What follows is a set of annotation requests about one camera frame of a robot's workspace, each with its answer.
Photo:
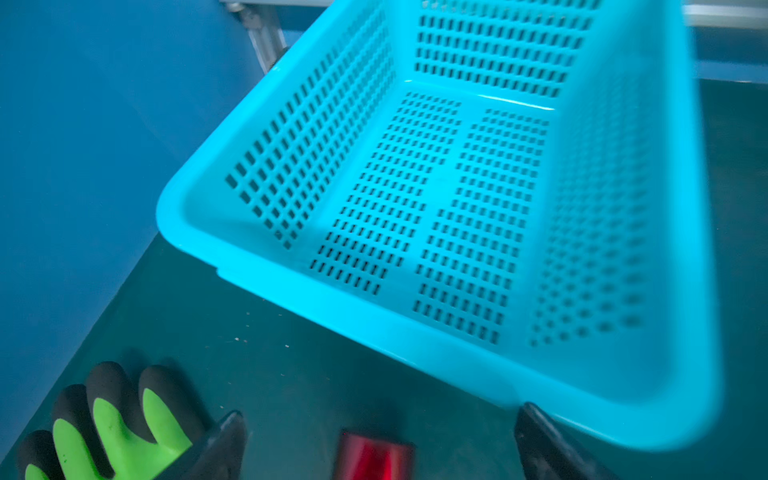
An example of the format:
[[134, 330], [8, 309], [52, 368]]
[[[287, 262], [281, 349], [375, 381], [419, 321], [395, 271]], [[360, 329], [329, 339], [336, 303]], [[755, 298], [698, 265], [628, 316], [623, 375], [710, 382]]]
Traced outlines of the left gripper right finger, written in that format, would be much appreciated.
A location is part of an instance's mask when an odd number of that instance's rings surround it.
[[532, 402], [520, 407], [514, 435], [526, 480], [619, 480]]

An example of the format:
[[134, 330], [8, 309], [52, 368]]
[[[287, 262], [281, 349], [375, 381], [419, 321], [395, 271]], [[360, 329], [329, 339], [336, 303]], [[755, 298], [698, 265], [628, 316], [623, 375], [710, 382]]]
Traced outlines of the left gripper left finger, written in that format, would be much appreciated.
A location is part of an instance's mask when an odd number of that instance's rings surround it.
[[163, 470], [156, 480], [237, 480], [248, 432], [243, 415], [233, 410]]

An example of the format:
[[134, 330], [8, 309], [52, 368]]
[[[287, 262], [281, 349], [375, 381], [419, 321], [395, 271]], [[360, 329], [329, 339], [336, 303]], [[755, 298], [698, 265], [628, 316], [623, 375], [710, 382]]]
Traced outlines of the teal plastic basket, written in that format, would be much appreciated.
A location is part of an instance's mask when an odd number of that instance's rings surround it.
[[692, 56], [678, 1], [336, 1], [158, 227], [488, 402], [680, 448], [722, 399]]

